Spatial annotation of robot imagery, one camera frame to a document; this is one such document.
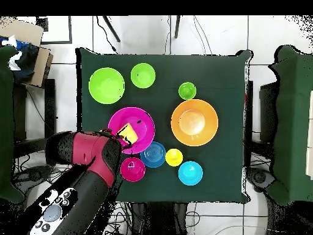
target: green cloth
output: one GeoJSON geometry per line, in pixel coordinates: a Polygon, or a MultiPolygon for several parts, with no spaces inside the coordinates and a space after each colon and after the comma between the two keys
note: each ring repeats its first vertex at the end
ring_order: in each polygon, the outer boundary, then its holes
{"type": "Polygon", "coordinates": [[[111,116],[123,107],[140,107],[155,123],[154,140],[167,151],[181,150],[183,162],[193,160],[204,171],[200,183],[186,186],[178,178],[179,167],[166,162],[159,168],[147,167],[139,182],[122,184],[118,201],[248,201],[241,193],[241,175],[245,62],[250,51],[242,51],[238,56],[100,55],[81,48],[80,53],[83,131],[107,128],[111,116]],[[150,64],[156,72],[154,84],[147,89],[137,88],[130,79],[132,68],[142,62],[150,64]],[[112,105],[97,103],[89,94],[89,78],[102,67],[116,69],[125,80],[123,97],[112,105]],[[186,81],[194,83],[195,98],[211,104],[219,119],[215,137],[199,147],[180,143],[170,125],[174,109],[183,101],[178,94],[179,86],[186,81]]]}
{"type": "Polygon", "coordinates": [[[273,165],[278,181],[269,186],[268,194],[281,205],[313,201],[313,181],[306,175],[313,56],[298,53],[290,45],[280,48],[277,54],[277,63],[272,68],[280,81],[273,165]]]}
{"type": "Polygon", "coordinates": [[[13,73],[9,59],[18,54],[12,46],[0,48],[0,198],[13,203],[24,200],[10,181],[13,162],[13,73]]]}

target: yellow cup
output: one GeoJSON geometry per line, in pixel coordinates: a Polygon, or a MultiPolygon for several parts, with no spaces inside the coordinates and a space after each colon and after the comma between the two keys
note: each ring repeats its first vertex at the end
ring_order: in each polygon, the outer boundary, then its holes
{"type": "Polygon", "coordinates": [[[124,138],[124,142],[128,143],[130,141],[132,144],[134,144],[138,140],[138,136],[130,123],[128,122],[125,124],[119,131],[119,135],[122,135],[124,138]]]}
{"type": "Polygon", "coordinates": [[[170,149],[165,155],[165,161],[170,166],[178,166],[183,162],[183,154],[178,149],[170,149]]]}

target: chair leg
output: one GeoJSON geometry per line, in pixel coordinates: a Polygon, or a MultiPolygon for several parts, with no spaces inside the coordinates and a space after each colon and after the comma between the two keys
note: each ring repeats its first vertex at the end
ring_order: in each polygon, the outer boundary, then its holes
{"type": "Polygon", "coordinates": [[[109,29],[110,29],[111,32],[113,33],[113,35],[114,35],[115,39],[117,40],[117,42],[120,42],[120,38],[119,38],[119,36],[117,36],[115,30],[113,29],[111,23],[109,22],[108,17],[104,17],[104,16],[102,16],[102,17],[103,17],[103,19],[105,20],[106,25],[108,25],[109,29]]]}
{"type": "Polygon", "coordinates": [[[176,27],[175,27],[175,39],[179,36],[179,22],[180,22],[180,15],[176,15],[176,27]]]}

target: small green bowl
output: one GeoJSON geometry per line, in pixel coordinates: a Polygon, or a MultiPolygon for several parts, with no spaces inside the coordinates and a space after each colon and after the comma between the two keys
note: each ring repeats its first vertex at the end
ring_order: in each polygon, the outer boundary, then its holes
{"type": "Polygon", "coordinates": [[[123,96],[125,83],[123,76],[115,69],[105,67],[96,70],[89,80],[89,92],[99,103],[110,105],[123,96]]]}
{"type": "Polygon", "coordinates": [[[148,88],[155,81],[155,71],[147,63],[139,63],[130,72],[133,84],[138,88],[148,88]]]}
{"type": "Polygon", "coordinates": [[[185,82],[179,87],[179,96],[183,100],[189,100],[196,96],[197,89],[193,83],[185,82]]]}

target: light blue bowl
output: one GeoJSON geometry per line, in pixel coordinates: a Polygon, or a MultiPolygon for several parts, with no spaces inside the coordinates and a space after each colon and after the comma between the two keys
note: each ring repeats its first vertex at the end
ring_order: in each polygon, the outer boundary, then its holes
{"type": "Polygon", "coordinates": [[[203,170],[197,162],[185,162],[179,167],[179,180],[185,185],[196,185],[203,176],[203,170]]]}
{"type": "Polygon", "coordinates": [[[149,168],[158,168],[165,162],[165,148],[161,143],[153,141],[151,145],[140,152],[140,159],[149,168]]]}

